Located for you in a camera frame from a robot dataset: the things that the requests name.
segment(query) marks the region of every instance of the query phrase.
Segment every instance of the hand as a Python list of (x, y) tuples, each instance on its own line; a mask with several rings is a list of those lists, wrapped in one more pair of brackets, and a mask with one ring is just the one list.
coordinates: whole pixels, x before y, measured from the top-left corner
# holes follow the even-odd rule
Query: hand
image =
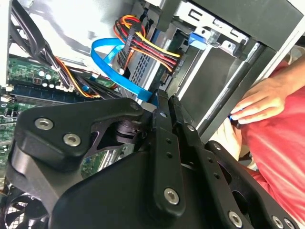
[(221, 144), (238, 161), (242, 148), (242, 132), (232, 126), (228, 118), (225, 119), (210, 140)]
[(261, 121), (280, 114), (288, 96), (284, 84), (268, 78), (251, 88), (232, 111), (232, 119), (239, 124)]

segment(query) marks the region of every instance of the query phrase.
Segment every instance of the wire bundle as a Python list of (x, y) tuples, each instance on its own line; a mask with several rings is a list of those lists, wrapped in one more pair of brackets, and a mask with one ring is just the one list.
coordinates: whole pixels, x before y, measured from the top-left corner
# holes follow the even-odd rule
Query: wire bundle
[[(113, 30), (116, 36), (123, 42), (126, 43), (130, 28), (136, 24), (141, 23), (133, 15), (126, 15), (115, 21)], [(131, 51), (128, 53), (127, 61), (125, 62), (124, 70), (126, 69), (128, 62), (131, 59), (134, 51), (140, 52), (144, 55), (147, 55), (154, 60), (158, 61), (164, 67), (168, 69), (169, 72), (172, 72), (175, 66), (178, 63), (180, 55), (176, 53), (169, 52), (164, 50), (155, 44), (151, 43), (145, 38), (146, 32), (143, 25), (141, 25), (141, 31), (137, 31), (131, 43)]]
[[(87, 82), (88, 78), (85, 78), (83, 74), (79, 76), (75, 71), (72, 72), (72, 68), (68, 68), (58, 57), (54, 56), (50, 45), (17, 0), (12, 1), (12, 15), (19, 24), (15, 26), (12, 21), (10, 22), (10, 35), (13, 42), (17, 43), (33, 59), (55, 70), (65, 88), (69, 89), (72, 87), (86, 98), (105, 98), (106, 94), (111, 94), (111, 92), (104, 90), (107, 89), (107, 87), (96, 82), (94, 84), (95, 88), (98, 87), (99, 90), (93, 89), (91, 87), (92, 84)], [(24, 31), (27, 39), (21, 37), (21, 30)], [(87, 86), (89, 91), (84, 91), (83, 86)]]

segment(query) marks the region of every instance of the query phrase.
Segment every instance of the cooling fan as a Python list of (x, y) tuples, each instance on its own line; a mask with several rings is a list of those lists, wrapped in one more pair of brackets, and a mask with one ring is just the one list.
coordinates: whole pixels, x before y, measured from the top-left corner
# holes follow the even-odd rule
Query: cooling fan
[(47, 217), (41, 201), (22, 195), (8, 203), (4, 220), (9, 229), (44, 229)]

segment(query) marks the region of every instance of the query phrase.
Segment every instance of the black metal arm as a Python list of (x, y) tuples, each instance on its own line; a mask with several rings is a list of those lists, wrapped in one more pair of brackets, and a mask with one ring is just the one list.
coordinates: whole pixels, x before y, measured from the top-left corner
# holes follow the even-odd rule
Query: black metal arm
[[(127, 98), (23, 112), (8, 179), (42, 200), (50, 229), (298, 228), (219, 144), (202, 144), (176, 97), (150, 102), (153, 113)], [(85, 157), (122, 143), (137, 152), (82, 180)]]

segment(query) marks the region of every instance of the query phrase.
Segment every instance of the silver screw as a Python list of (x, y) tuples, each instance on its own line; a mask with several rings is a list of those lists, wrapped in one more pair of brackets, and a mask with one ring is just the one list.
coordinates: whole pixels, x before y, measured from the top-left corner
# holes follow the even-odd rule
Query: silver screw
[(160, 115), (161, 115), (162, 117), (164, 117), (164, 118), (167, 118), (167, 114), (166, 114), (166, 113), (164, 113), (163, 111), (162, 111), (162, 112), (160, 112)]
[(138, 109), (139, 109), (139, 107), (137, 106), (136, 103), (131, 103), (130, 106), (131, 106), (133, 109), (135, 109), (135, 110), (138, 110)]
[(63, 137), (63, 141), (64, 141), (65, 144), (67, 144), (69, 146), (72, 146), (72, 147), (75, 147), (75, 146), (78, 146), (81, 143), (81, 138), (78, 137), (75, 134), (66, 134)]
[(54, 126), (54, 123), (47, 118), (36, 119), (34, 124), (40, 130), (51, 130)]
[(221, 150), (220, 146), (217, 143), (213, 143), (216, 149)]
[(164, 190), (164, 197), (170, 204), (177, 205), (179, 203), (178, 193), (172, 188), (168, 187)]
[(272, 216), (273, 222), (276, 224), (276, 226), (280, 229), (284, 228), (283, 223), (280, 221), (280, 219), (276, 216)]
[(284, 218), (284, 221), (290, 229), (295, 229), (294, 225), (289, 221), (289, 219)]
[(192, 125), (187, 125), (187, 128), (189, 128), (190, 131), (195, 131), (195, 128)]
[(242, 228), (243, 227), (243, 222), (242, 219), (233, 211), (229, 211), (228, 213), (230, 221), (236, 226), (237, 228)]

